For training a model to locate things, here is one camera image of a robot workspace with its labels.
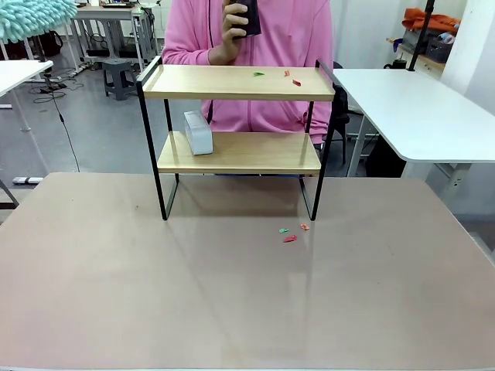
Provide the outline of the person's right hand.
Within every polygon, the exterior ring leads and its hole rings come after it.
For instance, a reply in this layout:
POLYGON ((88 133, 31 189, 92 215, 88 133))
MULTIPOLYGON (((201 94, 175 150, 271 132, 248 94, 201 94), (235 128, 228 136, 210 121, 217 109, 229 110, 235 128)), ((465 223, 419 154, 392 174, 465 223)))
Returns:
POLYGON ((240 51, 240 40, 246 36, 246 31, 241 26, 246 26, 249 21, 243 17, 248 11, 246 5, 223 1, 221 18, 221 44, 214 46, 208 52, 210 65, 225 66, 233 62, 240 51))

